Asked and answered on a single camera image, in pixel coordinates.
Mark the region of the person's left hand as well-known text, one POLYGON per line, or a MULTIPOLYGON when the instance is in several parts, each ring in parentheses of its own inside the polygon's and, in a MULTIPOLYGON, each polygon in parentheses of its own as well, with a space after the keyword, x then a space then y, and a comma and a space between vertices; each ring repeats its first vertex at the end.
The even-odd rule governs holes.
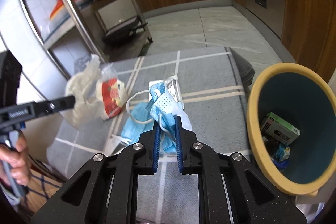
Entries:
POLYGON ((18 140, 15 144, 16 151, 11 151, 9 148, 1 144, 1 161, 5 161, 12 166, 11 175, 17 184, 28 186, 31 180, 29 149, 27 141, 23 133, 19 132, 18 140))

